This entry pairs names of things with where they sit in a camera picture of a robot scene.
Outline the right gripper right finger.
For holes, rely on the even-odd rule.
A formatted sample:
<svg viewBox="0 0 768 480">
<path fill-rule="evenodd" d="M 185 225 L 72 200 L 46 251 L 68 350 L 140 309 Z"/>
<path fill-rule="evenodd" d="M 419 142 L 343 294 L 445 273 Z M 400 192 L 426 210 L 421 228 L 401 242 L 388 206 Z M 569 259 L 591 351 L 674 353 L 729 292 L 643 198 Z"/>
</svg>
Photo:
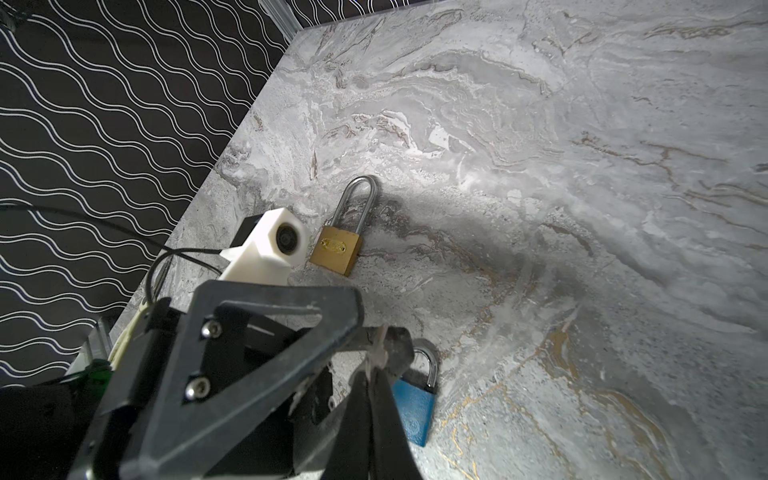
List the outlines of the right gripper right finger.
<svg viewBox="0 0 768 480">
<path fill-rule="evenodd" d="M 323 479 L 420 479 L 386 373 L 353 377 Z"/>
</svg>

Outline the small blue padlock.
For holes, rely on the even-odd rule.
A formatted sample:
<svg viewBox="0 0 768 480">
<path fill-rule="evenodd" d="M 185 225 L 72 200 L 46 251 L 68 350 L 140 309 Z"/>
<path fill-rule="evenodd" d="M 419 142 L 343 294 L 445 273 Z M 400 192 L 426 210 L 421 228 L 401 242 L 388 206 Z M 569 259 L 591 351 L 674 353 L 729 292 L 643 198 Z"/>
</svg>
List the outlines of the small blue padlock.
<svg viewBox="0 0 768 480">
<path fill-rule="evenodd" d="M 425 447 L 436 405 L 440 359 L 437 347 L 424 338 L 415 339 L 413 348 L 416 356 L 427 360 L 428 371 L 409 368 L 393 384 L 392 392 L 407 439 Z"/>
</svg>

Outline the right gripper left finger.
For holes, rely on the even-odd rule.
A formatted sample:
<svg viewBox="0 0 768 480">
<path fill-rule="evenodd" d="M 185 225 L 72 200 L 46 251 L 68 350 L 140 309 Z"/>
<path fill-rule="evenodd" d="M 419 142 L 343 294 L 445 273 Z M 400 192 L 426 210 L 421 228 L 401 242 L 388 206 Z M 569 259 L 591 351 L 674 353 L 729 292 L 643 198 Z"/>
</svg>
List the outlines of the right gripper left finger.
<svg viewBox="0 0 768 480">
<path fill-rule="evenodd" d="M 128 347 L 75 456 L 75 479 L 191 479 L 207 473 L 361 328 L 360 292 L 210 280 L 189 310 L 162 305 Z M 316 315 L 276 341 L 258 367 L 245 359 L 256 315 Z"/>
</svg>

